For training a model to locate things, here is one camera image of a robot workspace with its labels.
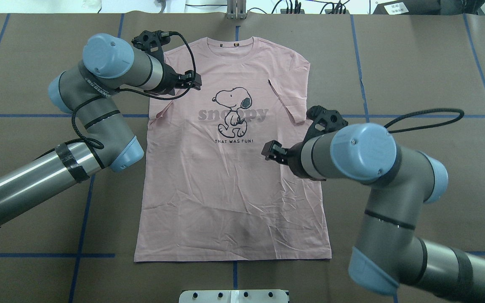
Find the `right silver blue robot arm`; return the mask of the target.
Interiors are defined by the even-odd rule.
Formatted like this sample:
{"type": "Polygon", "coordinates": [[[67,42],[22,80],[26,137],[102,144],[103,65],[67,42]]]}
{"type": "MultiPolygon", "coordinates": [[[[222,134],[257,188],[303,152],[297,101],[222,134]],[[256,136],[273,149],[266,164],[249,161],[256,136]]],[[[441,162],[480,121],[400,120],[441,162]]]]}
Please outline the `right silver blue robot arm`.
{"type": "Polygon", "coordinates": [[[311,126],[291,148],[273,140],[261,153],[303,179],[370,187],[348,268],[356,284],[379,295],[393,296],[405,284],[452,302],[485,303],[485,259],[414,234],[423,205],[447,190],[441,162],[397,144],[376,123],[311,126]]]}

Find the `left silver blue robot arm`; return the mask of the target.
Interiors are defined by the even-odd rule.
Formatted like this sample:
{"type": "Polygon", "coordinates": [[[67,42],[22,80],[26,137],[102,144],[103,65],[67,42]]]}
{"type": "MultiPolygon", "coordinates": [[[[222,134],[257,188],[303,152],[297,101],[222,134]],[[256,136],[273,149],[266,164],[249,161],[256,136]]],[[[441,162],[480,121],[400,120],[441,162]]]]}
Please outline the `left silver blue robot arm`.
{"type": "Polygon", "coordinates": [[[71,115],[77,137],[0,177],[0,227],[106,167],[119,172],[142,159],[143,148],[113,97],[132,92],[171,101],[176,90],[200,90],[193,54],[183,74],[165,62],[163,46],[172,36],[181,33],[143,31],[131,42],[98,33],[87,40],[79,63],[48,87],[52,103],[71,115]]]}

